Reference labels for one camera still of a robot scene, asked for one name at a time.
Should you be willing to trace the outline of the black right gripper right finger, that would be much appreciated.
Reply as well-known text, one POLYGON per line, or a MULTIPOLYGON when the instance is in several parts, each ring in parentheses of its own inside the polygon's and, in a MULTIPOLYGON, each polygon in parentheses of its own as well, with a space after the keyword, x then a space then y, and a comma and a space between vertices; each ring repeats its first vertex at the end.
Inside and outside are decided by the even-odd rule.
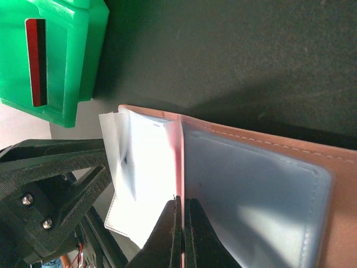
POLYGON ((184 267, 241 267, 215 233, 197 199, 185 199, 184 267))

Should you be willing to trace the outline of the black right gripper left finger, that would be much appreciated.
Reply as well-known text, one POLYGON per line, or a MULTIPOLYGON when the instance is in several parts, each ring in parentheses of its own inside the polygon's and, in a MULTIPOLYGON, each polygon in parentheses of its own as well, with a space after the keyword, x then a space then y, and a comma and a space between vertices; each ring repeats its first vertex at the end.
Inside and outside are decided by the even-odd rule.
POLYGON ((169 200, 143 248, 126 267, 182 266, 181 198, 169 200))

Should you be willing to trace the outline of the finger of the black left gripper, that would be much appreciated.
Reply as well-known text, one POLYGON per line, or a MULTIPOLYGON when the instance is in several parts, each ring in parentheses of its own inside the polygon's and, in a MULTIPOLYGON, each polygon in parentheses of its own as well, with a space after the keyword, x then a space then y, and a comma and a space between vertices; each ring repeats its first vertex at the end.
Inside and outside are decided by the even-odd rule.
POLYGON ((104 142, 26 140, 1 151, 1 256, 58 252, 111 182, 104 142))

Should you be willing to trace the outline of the tan leather card holder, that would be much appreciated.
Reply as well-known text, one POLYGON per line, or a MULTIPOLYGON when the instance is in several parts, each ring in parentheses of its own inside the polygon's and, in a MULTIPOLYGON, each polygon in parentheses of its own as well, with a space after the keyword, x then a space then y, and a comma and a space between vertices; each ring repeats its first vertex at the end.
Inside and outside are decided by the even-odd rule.
POLYGON ((185 199, 239 264, 356 266, 356 151, 135 106, 99 119, 114 185, 105 226, 139 248, 176 194, 179 121, 185 199))

